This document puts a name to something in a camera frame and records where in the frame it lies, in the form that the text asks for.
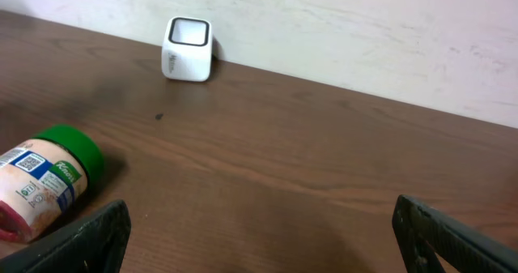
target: jar lying on side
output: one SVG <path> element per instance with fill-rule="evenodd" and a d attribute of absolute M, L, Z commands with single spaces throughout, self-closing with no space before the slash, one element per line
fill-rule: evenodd
<path fill-rule="evenodd" d="M 71 126 L 55 126 L 0 156 L 0 239 L 38 237 L 104 167 L 99 148 Z"/>

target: wooden table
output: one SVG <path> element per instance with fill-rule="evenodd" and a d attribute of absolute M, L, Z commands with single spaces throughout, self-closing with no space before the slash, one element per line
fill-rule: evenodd
<path fill-rule="evenodd" d="M 518 130 L 229 62 L 173 82 L 159 52 L 0 12 L 0 150 L 87 132 L 108 172 L 63 221 L 124 199 L 123 272 L 401 272 L 399 194 L 518 249 Z"/>

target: knorr logo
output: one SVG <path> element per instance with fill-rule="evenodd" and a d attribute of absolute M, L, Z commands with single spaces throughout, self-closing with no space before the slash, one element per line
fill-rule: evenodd
<path fill-rule="evenodd" d="M 63 181 L 74 184 L 81 175 L 70 163 L 63 160 L 58 161 L 50 168 L 50 172 L 58 175 Z"/>

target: wall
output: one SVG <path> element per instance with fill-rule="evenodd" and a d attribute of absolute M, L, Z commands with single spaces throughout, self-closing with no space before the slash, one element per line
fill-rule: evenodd
<path fill-rule="evenodd" d="M 210 20 L 223 59 L 518 127 L 518 0 L 0 0 L 159 45 Z"/>

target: green lid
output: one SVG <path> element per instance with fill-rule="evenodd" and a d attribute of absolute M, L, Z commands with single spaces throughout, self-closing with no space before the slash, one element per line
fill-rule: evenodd
<path fill-rule="evenodd" d="M 90 184 L 95 184 L 103 174 L 104 159 L 100 149 L 83 132 L 74 127 L 57 125 L 33 138 L 49 140 L 67 149 L 86 170 Z"/>

